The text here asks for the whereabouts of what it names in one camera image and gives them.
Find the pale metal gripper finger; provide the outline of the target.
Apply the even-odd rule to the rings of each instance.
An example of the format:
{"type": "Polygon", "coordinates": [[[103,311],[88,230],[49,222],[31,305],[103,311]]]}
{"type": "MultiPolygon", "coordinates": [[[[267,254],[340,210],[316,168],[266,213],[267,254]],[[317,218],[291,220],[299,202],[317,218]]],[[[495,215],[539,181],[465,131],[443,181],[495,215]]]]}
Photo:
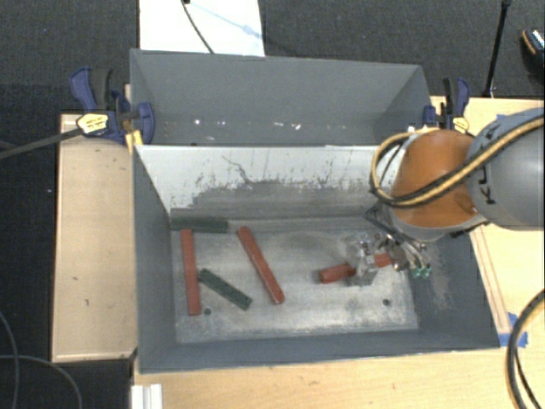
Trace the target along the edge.
{"type": "Polygon", "coordinates": [[[374,282],[374,279],[377,276],[377,273],[378,273],[377,268],[368,268],[361,274],[355,274],[350,279],[350,284],[352,286],[359,286],[359,287],[372,285],[374,282]]]}
{"type": "Polygon", "coordinates": [[[353,235],[346,239],[346,259],[353,268],[373,268],[374,250],[368,236],[353,235]]]}

